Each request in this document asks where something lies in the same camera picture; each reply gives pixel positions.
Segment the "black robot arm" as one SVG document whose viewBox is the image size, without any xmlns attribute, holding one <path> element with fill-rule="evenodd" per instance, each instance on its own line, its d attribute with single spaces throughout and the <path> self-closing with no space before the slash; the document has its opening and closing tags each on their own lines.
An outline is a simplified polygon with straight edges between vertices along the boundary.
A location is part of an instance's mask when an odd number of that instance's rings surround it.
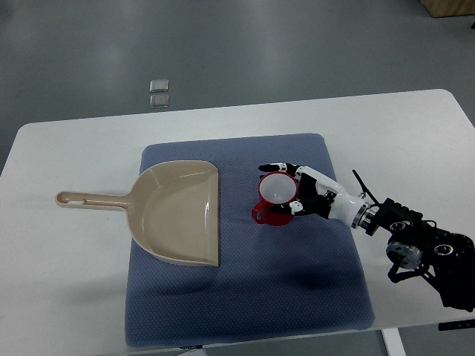
<svg viewBox="0 0 475 356">
<path fill-rule="evenodd" d="M 423 278 L 441 297 L 442 305 L 474 311 L 474 242 L 464 234 L 437 227 L 433 220 L 387 198 L 379 202 L 357 172 L 362 196 L 373 204 L 364 210 L 358 227 L 372 236 L 379 228 L 390 233 L 386 255 L 393 263 L 388 278 L 399 283 Z"/>
</svg>

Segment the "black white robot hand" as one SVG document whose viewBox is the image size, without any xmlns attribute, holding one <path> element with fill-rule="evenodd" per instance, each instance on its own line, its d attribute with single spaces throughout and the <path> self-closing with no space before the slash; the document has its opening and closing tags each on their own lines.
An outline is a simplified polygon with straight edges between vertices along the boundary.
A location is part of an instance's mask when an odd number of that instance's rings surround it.
<svg viewBox="0 0 475 356">
<path fill-rule="evenodd" d="M 272 205 L 270 211 L 273 213 L 289 216 L 316 214 L 356 228 L 370 208 L 364 199 L 347 193 L 334 179 L 309 166 L 279 162 L 261 165 L 258 169 L 267 174 L 282 172 L 297 182 L 297 196 L 289 202 Z"/>
</svg>

